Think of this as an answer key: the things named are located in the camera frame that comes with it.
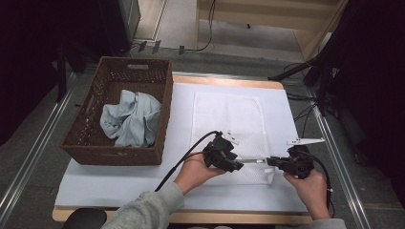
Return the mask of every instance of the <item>table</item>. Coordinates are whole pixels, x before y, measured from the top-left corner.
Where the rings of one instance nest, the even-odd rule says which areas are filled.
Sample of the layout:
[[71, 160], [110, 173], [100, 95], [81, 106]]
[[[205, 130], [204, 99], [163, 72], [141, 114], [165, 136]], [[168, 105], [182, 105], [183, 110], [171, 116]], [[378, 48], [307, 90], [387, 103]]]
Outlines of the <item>table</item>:
[[[214, 20], [294, 29], [305, 60], [316, 54], [326, 34], [339, 22], [349, 0], [217, 0]], [[212, 0], [198, 0], [196, 40], [199, 21], [208, 20]]]
[[[251, 81], [251, 80], [239, 80], [239, 79], [223, 79], [223, 78], [218, 78], [217, 77], [209, 77], [209, 75], [200, 75], [204, 77], [198, 77], [198, 75], [195, 74], [183, 74], [183, 75], [178, 75], [174, 74], [174, 81], [175, 81], [175, 88], [173, 92], [173, 100], [172, 100], [172, 111], [171, 111], [171, 117], [169, 119], [169, 126], [167, 129], [167, 134], [166, 134], [166, 141], [165, 141], [165, 147], [164, 147], [164, 152], [163, 152], [163, 163], [169, 163], [171, 166], [173, 166], [173, 161], [177, 160], [177, 158], [173, 159], [170, 158], [172, 156], [168, 156], [169, 153], [171, 153], [171, 149], [176, 149], [176, 151], [186, 151], [187, 145], [184, 147], [175, 145], [173, 142], [174, 137], [179, 137], [181, 139], [187, 139], [187, 137], [190, 135], [190, 133], [187, 133], [187, 131], [180, 131], [177, 132], [176, 136], [171, 135], [173, 133], [174, 129], [181, 129], [183, 130], [182, 126], [174, 126], [173, 123], [176, 122], [176, 119], [179, 118], [179, 111], [174, 109], [176, 104], [179, 102], [179, 98], [186, 100], [187, 96], [184, 96], [184, 94], [177, 94], [178, 92], [176, 89], [177, 87], [186, 87], [184, 85], [189, 84], [189, 85], [197, 85], [199, 86], [204, 86], [204, 85], [213, 85], [213, 86], [218, 86], [218, 87], [227, 87], [229, 88], [229, 91], [238, 91], [241, 90], [242, 88], [247, 88], [246, 90], [252, 90], [254, 89], [255, 92], [260, 93], [260, 92], [266, 92], [269, 93], [270, 90], [272, 89], [273, 94], [283, 94], [283, 98], [280, 100], [277, 100], [276, 103], [282, 104], [284, 109], [273, 109], [273, 114], [274, 120], [273, 122], [282, 122], [285, 123], [286, 129], [289, 130], [285, 132], [285, 135], [280, 134], [277, 135], [281, 138], [292, 138], [292, 137], [297, 137], [296, 130], [294, 123], [292, 121], [292, 116], [290, 113], [287, 97], [285, 95], [285, 92], [283, 90], [283, 86], [278, 83], [278, 82], [271, 82], [271, 81]], [[266, 105], [264, 105], [264, 114], [266, 113]], [[279, 149], [286, 149], [287, 145], [284, 141], [280, 139], [271, 139], [272, 141], [276, 141], [277, 143], [271, 144], [270, 151], [272, 152], [278, 152], [280, 151]], [[103, 167], [103, 166], [80, 166], [74, 161], [71, 161], [70, 165], [68, 166], [67, 169], [67, 174], [64, 176], [64, 180], [66, 179], [74, 179], [78, 180], [78, 183], [81, 185], [86, 185], [87, 183], [93, 183], [92, 185], [99, 185], [94, 182], [96, 179], [97, 175], [100, 175], [102, 173], [107, 173], [106, 171], [111, 170], [114, 171], [113, 173], [119, 174], [119, 178], [126, 179], [128, 176], [130, 177], [132, 171], [137, 171], [138, 176], [134, 176], [134, 179], [137, 181], [137, 184], [134, 184], [131, 187], [126, 187], [128, 190], [131, 191], [132, 196], [138, 191], [136, 186], [141, 186], [142, 189], [144, 190], [150, 190], [151, 187], [156, 187], [157, 184], [160, 182], [161, 177], [154, 177], [154, 175], [159, 173], [159, 169], [161, 166], [158, 167], [143, 167], [143, 168], [134, 168], [134, 167], [126, 167], [126, 168], [108, 168], [108, 167]], [[90, 171], [92, 178], [86, 178], [82, 177], [80, 170], [83, 171]], [[109, 182], [111, 178], [109, 177], [111, 174], [108, 174], [108, 176], [102, 177], [101, 180], [103, 182]], [[226, 198], [224, 200], [224, 206], [229, 206], [229, 204], [236, 202], [237, 201], [241, 202], [239, 205], [236, 207], [232, 207], [233, 210], [230, 209], [225, 209], [222, 210], [226, 207], [224, 206], [215, 206], [211, 207], [207, 205], [208, 202], [212, 203], [215, 202], [218, 197], [215, 195], [207, 195], [207, 193], [215, 193], [215, 192], [220, 192], [224, 190], [224, 187], [222, 186], [201, 186], [196, 190], [193, 190], [192, 193], [190, 192], [186, 196], [186, 206], [184, 207], [183, 210], [180, 210], [179, 212], [173, 214], [171, 216], [170, 221], [174, 223], [268, 223], [268, 224], [303, 224], [303, 223], [310, 223], [311, 219], [306, 211], [305, 205], [302, 204], [302, 202], [299, 200], [297, 197], [295, 190], [293, 189], [292, 186], [290, 186], [283, 178], [282, 178], [282, 173], [278, 171], [275, 176], [278, 176], [278, 178], [275, 180], [276, 183], [274, 184], [276, 188], [271, 189], [268, 186], [264, 185], [241, 185], [238, 186], [237, 189], [229, 189], [228, 186], [226, 186], [226, 191], [230, 192], [230, 195], [233, 198]], [[65, 181], [62, 180], [62, 183], [60, 185], [59, 189], [59, 194], [58, 198], [60, 196], [65, 196], [67, 198], [70, 198], [70, 195], [74, 196], [74, 192], [77, 192], [76, 187], [67, 187], [65, 186], [66, 183]], [[86, 191], [86, 189], [89, 188], [94, 188], [95, 187], [81, 187], [84, 189], [84, 191], [78, 192], [79, 195], [82, 194], [82, 192], [93, 192], [93, 191]], [[114, 187], [116, 194], [120, 194], [121, 192], [119, 189]], [[261, 198], [257, 198], [257, 195], [265, 196], [266, 194], [271, 193], [274, 196], [271, 196], [271, 198], [274, 198], [274, 202], [271, 203], [266, 203], [263, 206], [250, 206], [251, 209], [247, 205], [248, 201], [253, 201], [251, 205], [255, 205], [254, 203], [259, 203], [258, 205], [261, 205], [261, 202], [266, 202], [262, 201]], [[96, 196], [96, 194], [91, 193], [89, 194], [90, 198], [95, 198], [98, 199], [99, 197]], [[96, 206], [97, 201], [93, 201], [92, 199], [80, 199], [79, 201], [75, 202], [74, 200], [69, 199], [69, 204], [60, 204], [64, 200], [58, 200], [56, 199], [56, 204], [53, 209], [53, 219], [58, 220], [58, 221], [63, 221], [66, 220], [67, 217], [78, 207], [86, 207], [86, 206]], [[105, 208], [107, 211], [107, 215], [110, 217], [114, 211], [117, 209], [117, 206], [120, 206], [124, 204], [127, 200], [123, 201], [117, 201], [115, 203], [112, 203], [111, 205], [108, 204], [108, 201], [104, 201], [103, 208]], [[281, 204], [283, 206], [286, 206], [287, 210], [284, 211], [277, 211], [275, 210], [277, 206]], [[273, 207], [271, 211], [266, 210], [268, 209], [269, 205]]]

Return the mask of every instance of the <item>white cloth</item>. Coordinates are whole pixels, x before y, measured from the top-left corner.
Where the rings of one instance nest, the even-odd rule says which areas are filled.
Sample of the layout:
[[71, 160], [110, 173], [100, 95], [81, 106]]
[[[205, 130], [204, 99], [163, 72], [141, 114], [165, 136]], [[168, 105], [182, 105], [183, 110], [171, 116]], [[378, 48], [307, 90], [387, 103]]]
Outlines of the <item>white cloth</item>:
[[119, 104], [106, 104], [100, 126], [116, 146], [147, 147], [155, 142], [161, 104], [150, 94], [122, 90]]
[[[235, 149], [232, 150], [240, 159], [269, 157], [262, 105], [258, 97], [195, 93], [190, 145], [211, 131], [230, 131], [240, 141], [239, 145], [234, 144]], [[201, 151], [212, 139], [213, 136], [208, 137], [194, 152]], [[269, 170], [265, 163], [246, 163], [240, 171], [213, 177], [206, 184], [266, 184], [271, 183], [273, 176], [274, 169]]]

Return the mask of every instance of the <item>basket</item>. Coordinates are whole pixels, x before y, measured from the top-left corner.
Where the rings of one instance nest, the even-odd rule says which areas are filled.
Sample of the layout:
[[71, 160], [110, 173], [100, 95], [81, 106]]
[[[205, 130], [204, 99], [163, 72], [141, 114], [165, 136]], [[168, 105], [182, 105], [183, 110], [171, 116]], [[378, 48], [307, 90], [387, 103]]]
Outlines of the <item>basket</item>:
[[[150, 94], [161, 103], [155, 144], [115, 147], [99, 120], [105, 104], [118, 104], [122, 90]], [[60, 147], [79, 164], [159, 165], [170, 116], [173, 76], [169, 60], [103, 56], [89, 91]]]

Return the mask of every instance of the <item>gray sweatshirt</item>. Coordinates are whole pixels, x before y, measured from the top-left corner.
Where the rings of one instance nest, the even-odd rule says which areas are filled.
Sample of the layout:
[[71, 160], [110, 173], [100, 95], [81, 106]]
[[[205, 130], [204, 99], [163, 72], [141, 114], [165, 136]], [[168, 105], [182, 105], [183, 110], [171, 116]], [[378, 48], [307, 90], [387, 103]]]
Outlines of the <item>gray sweatshirt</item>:
[[[105, 222], [102, 229], [167, 228], [169, 217], [184, 206], [184, 196], [174, 182], [169, 182], [158, 192], [145, 192], [139, 198], [125, 204]], [[314, 221], [312, 229], [346, 228], [342, 219]]]

